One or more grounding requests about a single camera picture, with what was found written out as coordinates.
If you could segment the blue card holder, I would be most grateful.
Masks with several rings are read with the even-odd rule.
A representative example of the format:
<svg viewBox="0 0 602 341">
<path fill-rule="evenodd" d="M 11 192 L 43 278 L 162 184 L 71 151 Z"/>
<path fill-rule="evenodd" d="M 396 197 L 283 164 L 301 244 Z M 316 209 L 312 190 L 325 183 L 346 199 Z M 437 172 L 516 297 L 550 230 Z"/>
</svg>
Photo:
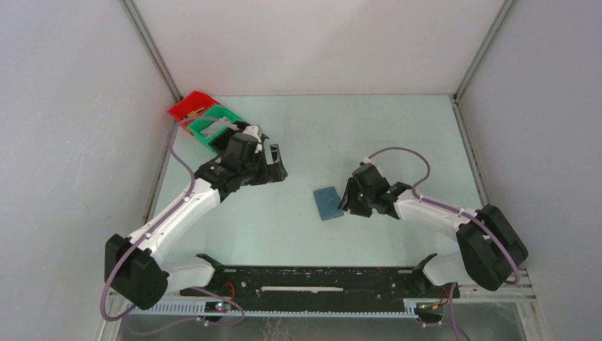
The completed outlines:
<svg viewBox="0 0 602 341">
<path fill-rule="evenodd" d="M 341 198 L 334 186 L 317 189 L 313 192 L 313 195 L 322 221 L 336 219 L 344 215 L 339 207 Z"/>
</svg>

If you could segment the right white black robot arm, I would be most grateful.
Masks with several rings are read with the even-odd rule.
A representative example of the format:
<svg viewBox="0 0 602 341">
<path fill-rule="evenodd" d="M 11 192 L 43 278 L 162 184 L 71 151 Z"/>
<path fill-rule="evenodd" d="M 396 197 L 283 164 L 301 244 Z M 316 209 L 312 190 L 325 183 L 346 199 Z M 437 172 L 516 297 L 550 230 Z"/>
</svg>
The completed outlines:
<svg viewBox="0 0 602 341">
<path fill-rule="evenodd" d="M 413 288 L 433 296 L 444 284 L 472 280 L 496 291 L 518 272 L 529 251 L 513 226 L 495 205 L 481 209 L 451 206 L 419 193 L 411 185 L 391 184 L 372 163 L 362 163 L 347 180 L 340 209 L 370 217 L 374 212 L 397 220 L 417 222 L 458 244 L 453 254 L 423 259 Z"/>
</svg>

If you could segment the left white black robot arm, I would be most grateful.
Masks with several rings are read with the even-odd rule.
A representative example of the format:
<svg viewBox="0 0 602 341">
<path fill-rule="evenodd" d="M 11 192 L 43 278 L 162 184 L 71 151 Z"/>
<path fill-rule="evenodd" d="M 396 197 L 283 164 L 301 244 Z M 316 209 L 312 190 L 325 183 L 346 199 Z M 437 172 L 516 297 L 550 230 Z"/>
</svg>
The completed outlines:
<svg viewBox="0 0 602 341">
<path fill-rule="evenodd" d="M 224 276 L 209 260 L 166 258 L 196 221 L 230 194 L 287 178 L 279 146 L 266 146 L 266 139 L 252 126 L 236 132 L 224 151 L 191 173 L 190 184 L 160 214 L 127 237 L 112 236 L 105 244 L 106 284 L 141 310 L 152 308 L 167 293 L 193 286 L 208 296 L 221 293 Z"/>
</svg>

